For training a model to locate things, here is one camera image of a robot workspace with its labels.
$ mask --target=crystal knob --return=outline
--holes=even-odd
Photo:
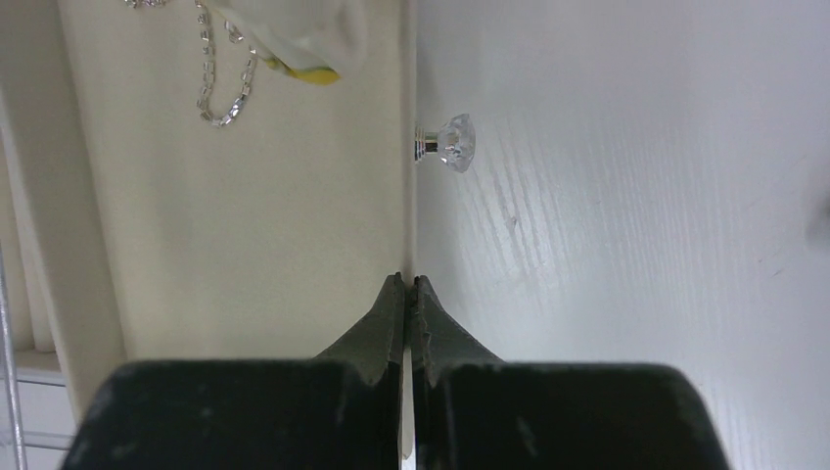
[[[470,115],[454,117],[438,132],[424,132],[420,125],[415,126],[415,162],[427,155],[438,155],[459,173],[467,171],[476,155],[476,129]]]

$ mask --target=rhinestone chain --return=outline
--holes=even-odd
[[[130,8],[138,8],[140,5],[147,7],[163,7],[167,0],[124,0],[126,5]],[[248,62],[245,65],[245,70],[242,72],[240,78],[242,79],[242,89],[239,96],[231,105],[231,108],[222,117],[216,117],[210,110],[210,95],[213,93],[213,83],[215,82],[216,71],[216,44],[213,42],[213,25],[210,22],[210,11],[202,4],[200,0],[195,0],[196,8],[199,9],[197,22],[201,27],[199,37],[204,42],[202,47],[202,54],[205,56],[205,61],[202,63],[202,89],[199,92],[199,100],[196,106],[199,107],[200,116],[202,120],[210,123],[213,127],[224,127],[233,122],[242,112],[245,107],[248,97],[251,96],[251,82],[254,80],[254,71],[256,70],[256,50],[249,48],[250,54]],[[244,38],[234,25],[230,22],[225,22],[225,29],[228,31],[228,39],[233,44],[240,43]]]

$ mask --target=drawer knob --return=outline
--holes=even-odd
[[[425,132],[415,126],[415,162],[427,155],[438,158],[454,171],[467,171],[476,155],[476,129],[470,115],[459,115],[444,124],[438,132]]]

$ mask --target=white wood grain surface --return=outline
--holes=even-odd
[[[657,361],[735,468],[830,468],[830,4],[421,0],[417,271],[516,360]]]

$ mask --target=white drawer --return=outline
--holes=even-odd
[[[61,468],[64,455],[67,454],[65,450],[31,446],[27,446],[25,452],[28,470],[55,470]]]
[[[23,434],[27,445],[66,448],[75,431],[66,387],[19,382]]]

